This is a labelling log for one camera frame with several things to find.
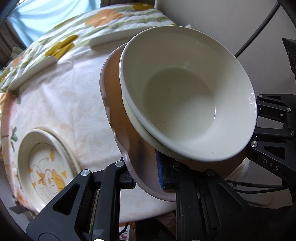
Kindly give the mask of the duck pattern plate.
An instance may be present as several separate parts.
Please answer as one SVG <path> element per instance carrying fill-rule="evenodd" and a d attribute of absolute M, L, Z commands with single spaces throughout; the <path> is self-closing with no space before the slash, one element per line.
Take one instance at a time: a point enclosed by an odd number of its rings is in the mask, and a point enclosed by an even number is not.
<path fill-rule="evenodd" d="M 17 171 L 30 210 L 40 212 L 81 171 L 80 165 L 58 133 L 35 126 L 23 137 Z"/>

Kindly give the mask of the pink handled baking dish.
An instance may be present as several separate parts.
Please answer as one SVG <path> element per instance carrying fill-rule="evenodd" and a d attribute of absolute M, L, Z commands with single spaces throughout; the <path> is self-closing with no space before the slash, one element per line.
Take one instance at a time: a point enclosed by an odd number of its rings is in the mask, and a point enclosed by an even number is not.
<path fill-rule="evenodd" d="M 119 60 L 124 47 L 121 45 L 110 54 L 100 73 L 100 92 L 106 115 L 127 169 L 137 185 L 153 197 L 175 201 L 173 190 L 160 187 L 155 148 L 137 133 L 125 112 L 119 81 Z M 247 175 L 250 163 L 243 155 L 241 152 L 222 162 L 184 160 L 183 163 L 196 171 L 212 169 L 225 179 L 240 181 Z"/>

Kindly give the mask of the small white ribbed bowl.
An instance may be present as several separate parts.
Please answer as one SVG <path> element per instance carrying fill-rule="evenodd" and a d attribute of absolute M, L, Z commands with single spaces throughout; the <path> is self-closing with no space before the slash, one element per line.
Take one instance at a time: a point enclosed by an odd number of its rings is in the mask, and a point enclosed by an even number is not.
<path fill-rule="evenodd" d="M 161 26 L 137 34 L 123 49 L 119 79 L 142 126 L 187 159 L 230 159 L 254 132 L 257 106 L 246 71 L 197 30 Z"/>

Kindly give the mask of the cream ceramic bowl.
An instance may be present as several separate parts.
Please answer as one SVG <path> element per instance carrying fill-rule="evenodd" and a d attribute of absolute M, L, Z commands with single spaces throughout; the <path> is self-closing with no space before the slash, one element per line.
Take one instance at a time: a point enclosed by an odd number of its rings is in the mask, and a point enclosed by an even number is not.
<path fill-rule="evenodd" d="M 160 143 L 155 137 L 153 137 L 145 128 L 144 126 L 139 122 L 135 114 L 132 112 L 130 106 L 128 105 L 125 96 L 123 92 L 121 92 L 122 95 L 122 102 L 123 106 L 125 108 L 125 112 L 128 116 L 128 119 L 130 120 L 132 126 L 135 128 L 137 133 L 153 148 L 155 148 L 157 151 L 161 152 L 162 154 L 165 154 L 171 158 L 174 158 L 176 160 L 186 160 L 187 158 L 175 153 L 174 151 L 170 150 L 166 146 L 164 146 L 162 143 Z"/>

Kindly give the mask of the white floral tablecloth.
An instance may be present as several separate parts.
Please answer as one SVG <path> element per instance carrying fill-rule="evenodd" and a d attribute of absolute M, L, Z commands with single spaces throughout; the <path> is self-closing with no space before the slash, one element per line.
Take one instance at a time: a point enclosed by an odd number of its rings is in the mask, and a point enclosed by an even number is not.
<path fill-rule="evenodd" d="M 99 76 L 109 55 L 124 40 L 94 48 L 41 71 L 23 84 L 18 95 L 4 95 L 1 144 L 14 197 L 30 210 L 20 187 L 17 159 L 20 143 L 35 126 L 56 131 L 81 169 L 99 171 L 121 158 L 103 105 Z"/>

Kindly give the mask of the floral striped quilt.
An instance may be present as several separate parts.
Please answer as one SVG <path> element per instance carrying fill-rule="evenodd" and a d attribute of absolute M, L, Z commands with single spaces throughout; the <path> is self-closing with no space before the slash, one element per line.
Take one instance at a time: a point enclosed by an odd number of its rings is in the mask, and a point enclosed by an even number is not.
<path fill-rule="evenodd" d="M 174 22 L 151 4 L 106 6 L 56 25 L 1 71 L 1 92 L 13 91 L 38 72 L 77 55 L 83 48 L 131 38 L 148 28 Z"/>

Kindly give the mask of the brown curtain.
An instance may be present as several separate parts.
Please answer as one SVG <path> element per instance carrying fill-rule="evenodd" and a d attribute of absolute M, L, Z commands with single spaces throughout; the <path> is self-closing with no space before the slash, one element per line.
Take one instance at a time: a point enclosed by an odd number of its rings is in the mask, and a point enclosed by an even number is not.
<path fill-rule="evenodd" d="M 9 62 L 14 47 L 20 48 L 21 50 L 26 49 L 25 44 L 16 33 L 13 25 L 6 19 L 1 25 L 1 68 L 6 66 Z"/>

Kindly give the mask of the light blue window cloth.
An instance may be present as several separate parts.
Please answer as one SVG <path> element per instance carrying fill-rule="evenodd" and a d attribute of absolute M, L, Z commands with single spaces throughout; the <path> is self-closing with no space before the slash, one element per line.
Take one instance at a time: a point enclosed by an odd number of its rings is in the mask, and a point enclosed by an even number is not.
<path fill-rule="evenodd" d="M 100 3 L 100 0 L 21 1 L 8 20 L 25 46 L 29 46 L 63 21 L 100 8 Z"/>

